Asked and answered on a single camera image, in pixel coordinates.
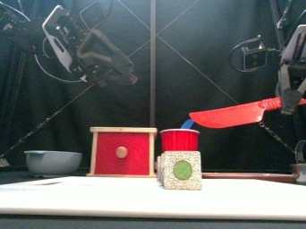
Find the red cup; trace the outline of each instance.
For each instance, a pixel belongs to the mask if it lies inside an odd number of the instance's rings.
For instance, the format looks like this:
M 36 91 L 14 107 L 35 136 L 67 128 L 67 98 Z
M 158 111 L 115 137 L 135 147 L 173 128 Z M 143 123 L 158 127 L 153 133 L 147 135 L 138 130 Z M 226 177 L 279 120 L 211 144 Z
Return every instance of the red cup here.
M 190 129 L 161 131 L 162 148 L 166 151 L 198 151 L 199 132 Z

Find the speckled block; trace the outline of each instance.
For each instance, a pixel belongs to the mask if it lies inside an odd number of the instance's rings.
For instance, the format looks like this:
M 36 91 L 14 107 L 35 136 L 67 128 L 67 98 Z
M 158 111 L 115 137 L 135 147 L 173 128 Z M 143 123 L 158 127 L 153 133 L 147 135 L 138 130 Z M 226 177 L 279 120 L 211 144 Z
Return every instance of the speckled block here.
M 201 153 L 198 151 L 166 151 L 162 165 L 162 184 L 166 189 L 202 189 Z

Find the blue object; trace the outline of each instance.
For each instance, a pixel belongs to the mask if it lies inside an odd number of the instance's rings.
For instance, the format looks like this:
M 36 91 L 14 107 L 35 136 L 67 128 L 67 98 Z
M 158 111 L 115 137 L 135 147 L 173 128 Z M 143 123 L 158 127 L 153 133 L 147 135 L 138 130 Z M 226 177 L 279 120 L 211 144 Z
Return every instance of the blue object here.
M 191 129 L 194 123 L 195 122 L 193 121 L 193 119 L 187 119 L 183 125 L 181 126 L 181 129 Z

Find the white table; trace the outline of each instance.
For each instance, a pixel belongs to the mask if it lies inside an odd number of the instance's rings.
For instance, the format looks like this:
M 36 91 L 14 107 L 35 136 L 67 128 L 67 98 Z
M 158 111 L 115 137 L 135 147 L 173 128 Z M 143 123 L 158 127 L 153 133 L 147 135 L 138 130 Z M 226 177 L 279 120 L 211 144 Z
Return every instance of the white table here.
M 209 179 L 202 191 L 155 178 L 63 177 L 0 185 L 0 214 L 306 221 L 306 186 Z

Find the white bowl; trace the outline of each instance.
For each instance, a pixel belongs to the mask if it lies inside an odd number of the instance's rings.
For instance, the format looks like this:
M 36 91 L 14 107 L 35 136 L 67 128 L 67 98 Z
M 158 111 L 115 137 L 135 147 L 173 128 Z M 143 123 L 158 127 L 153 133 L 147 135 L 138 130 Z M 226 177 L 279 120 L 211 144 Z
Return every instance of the white bowl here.
M 72 174 L 82 163 L 82 154 L 64 151 L 31 150 L 27 154 L 28 170 L 43 177 Z

